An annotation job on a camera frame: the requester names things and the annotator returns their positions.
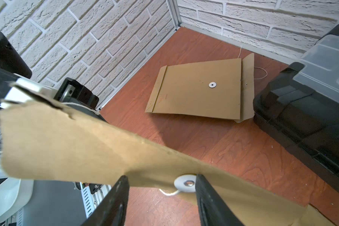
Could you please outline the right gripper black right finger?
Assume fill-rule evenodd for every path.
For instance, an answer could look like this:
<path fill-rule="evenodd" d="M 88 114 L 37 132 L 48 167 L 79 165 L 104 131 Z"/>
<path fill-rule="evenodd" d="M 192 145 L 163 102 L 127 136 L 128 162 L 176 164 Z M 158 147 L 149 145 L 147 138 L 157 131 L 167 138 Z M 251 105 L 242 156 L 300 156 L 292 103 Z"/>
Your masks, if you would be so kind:
<path fill-rule="evenodd" d="M 244 226 L 202 174 L 196 175 L 195 194 L 202 226 Z"/>

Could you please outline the left aluminium corner post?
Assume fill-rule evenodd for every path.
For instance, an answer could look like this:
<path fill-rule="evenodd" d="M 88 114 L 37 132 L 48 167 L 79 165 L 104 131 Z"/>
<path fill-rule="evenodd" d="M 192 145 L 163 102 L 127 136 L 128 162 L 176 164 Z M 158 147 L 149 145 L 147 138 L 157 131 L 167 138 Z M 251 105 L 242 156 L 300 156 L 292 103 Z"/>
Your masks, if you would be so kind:
<path fill-rule="evenodd" d="M 169 12 L 172 18 L 172 21 L 174 23 L 175 30 L 177 31 L 182 24 L 180 13 L 179 13 L 179 7 L 176 0 L 166 0 Z"/>

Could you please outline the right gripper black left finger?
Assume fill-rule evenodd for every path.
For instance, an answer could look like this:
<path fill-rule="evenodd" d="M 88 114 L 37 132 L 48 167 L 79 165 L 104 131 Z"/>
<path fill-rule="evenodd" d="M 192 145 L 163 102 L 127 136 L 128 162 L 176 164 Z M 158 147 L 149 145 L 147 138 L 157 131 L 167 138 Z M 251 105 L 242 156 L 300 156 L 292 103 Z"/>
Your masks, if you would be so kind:
<path fill-rule="evenodd" d="M 128 177 L 123 175 L 82 226 L 124 226 L 129 191 Z"/>

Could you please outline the brown kraft file bag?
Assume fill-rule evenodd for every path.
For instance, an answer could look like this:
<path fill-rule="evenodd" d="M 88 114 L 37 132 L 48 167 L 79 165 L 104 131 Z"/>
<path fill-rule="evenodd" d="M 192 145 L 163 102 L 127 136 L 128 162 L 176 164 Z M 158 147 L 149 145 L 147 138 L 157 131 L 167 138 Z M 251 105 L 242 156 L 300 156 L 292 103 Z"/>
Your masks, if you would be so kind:
<path fill-rule="evenodd" d="M 254 117 L 254 57 L 163 66 L 145 111 L 234 120 Z"/>
<path fill-rule="evenodd" d="M 174 187 L 190 175 L 191 192 L 180 195 L 197 204 L 196 175 L 206 177 L 244 226 L 330 226 L 316 208 L 299 206 L 269 191 L 84 114 L 38 92 L 11 83 L 31 97 L 0 110 L 1 166 L 10 177 L 110 184 L 125 175 L 130 186 Z"/>

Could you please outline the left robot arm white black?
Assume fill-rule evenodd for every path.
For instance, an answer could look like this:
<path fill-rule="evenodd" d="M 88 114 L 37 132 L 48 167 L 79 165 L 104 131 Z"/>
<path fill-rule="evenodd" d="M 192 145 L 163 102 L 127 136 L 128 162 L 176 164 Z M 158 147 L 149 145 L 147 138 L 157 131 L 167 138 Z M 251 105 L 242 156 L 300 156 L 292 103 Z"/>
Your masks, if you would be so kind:
<path fill-rule="evenodd" d="M 56 89 L 31 80 L 32 71 L 17 51 L 12 47 L 6 36 L 0 32 L 0 109 L 9 107 L 10 103 L 22 103 L 31 97 L 11 83 L 18 83 L 28 90 L 38 92 L 70 107 L 91 115 L 100 120 L 103 117 L 95 110 L 99 98 L 88 88 L 75 79 L 65 78 Z"/>

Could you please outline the black grey plastic toolbox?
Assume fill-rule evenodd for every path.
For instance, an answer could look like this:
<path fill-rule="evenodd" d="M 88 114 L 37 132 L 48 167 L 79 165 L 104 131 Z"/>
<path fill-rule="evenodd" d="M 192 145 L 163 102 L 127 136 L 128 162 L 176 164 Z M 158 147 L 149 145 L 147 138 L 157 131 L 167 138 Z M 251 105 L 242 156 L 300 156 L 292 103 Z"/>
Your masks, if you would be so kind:
<path fill-rule="evenodd" d="M 253 101 L 254 122 L 339 193 L 339 24 Z"/>

